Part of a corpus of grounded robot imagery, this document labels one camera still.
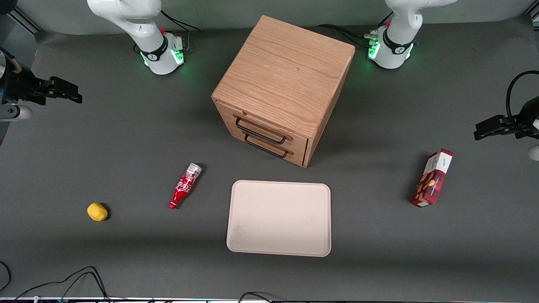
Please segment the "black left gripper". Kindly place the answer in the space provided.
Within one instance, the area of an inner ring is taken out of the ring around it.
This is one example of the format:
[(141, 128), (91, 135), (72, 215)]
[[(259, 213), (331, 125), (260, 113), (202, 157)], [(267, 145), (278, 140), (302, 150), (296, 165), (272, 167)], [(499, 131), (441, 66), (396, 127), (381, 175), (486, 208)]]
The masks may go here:
[(520, 113), (514, 115), (514, 121), (518, 129), (512, 127), (508, 117), (495, 115), (485, 119), (475, 125), (474, 140), (479, 141), (491, 136), (508, 136), (515, 133), (515, 138), (524, 137), (539, 139), (538, 118), (539, 118), (539, 97), (532, 98), (526, 102)]

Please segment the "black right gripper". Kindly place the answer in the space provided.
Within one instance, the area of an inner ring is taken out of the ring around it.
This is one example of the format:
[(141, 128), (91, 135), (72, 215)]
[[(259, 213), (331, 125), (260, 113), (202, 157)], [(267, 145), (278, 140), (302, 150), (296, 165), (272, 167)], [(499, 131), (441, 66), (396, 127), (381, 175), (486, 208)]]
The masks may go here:
[(42, 79), (35, 77), (31, 70), (19, 62), (6, 50), (1, 50), (1, 104), (29, 101), (46, 105), (47, 98), (63, 98), (82, 104), (78, 86), (59, 77), (50, 77), (50, 91), (42, 85)]

